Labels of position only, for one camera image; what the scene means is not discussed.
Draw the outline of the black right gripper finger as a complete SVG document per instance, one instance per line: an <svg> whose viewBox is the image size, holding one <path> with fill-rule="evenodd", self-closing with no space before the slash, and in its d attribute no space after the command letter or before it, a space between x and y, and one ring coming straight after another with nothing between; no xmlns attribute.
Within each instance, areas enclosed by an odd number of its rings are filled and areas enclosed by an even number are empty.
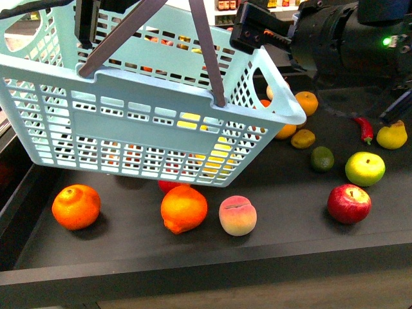
<svg viewBox="0 0 412 309"><path fill-rule="evenodd" d="M241 52L253 52L269 44L290 51L291 24L278 19L267 8L267 2L241 2L234 19L230 45Z"/></svg>

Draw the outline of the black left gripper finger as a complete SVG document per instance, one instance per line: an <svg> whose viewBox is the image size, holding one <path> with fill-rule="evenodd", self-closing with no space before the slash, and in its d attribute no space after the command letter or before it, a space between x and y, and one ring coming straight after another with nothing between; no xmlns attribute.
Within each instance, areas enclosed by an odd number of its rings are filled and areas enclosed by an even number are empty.
<svg viewBox="0 0 412 309"><path fill-rule="evenodd" d="M76 0L75 36L83 48L90 49L95 41L100 1Z"/></svg>

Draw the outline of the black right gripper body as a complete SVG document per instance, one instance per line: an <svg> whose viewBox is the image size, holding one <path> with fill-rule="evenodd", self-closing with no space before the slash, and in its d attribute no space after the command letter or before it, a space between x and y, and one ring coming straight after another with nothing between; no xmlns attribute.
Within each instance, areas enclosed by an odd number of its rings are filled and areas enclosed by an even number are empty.
<svg viewBox="0 0 412 309"><path fill-rule="evenodd" d="M302 3L290 56L311 75L383 76L381 5Z"/></svg>

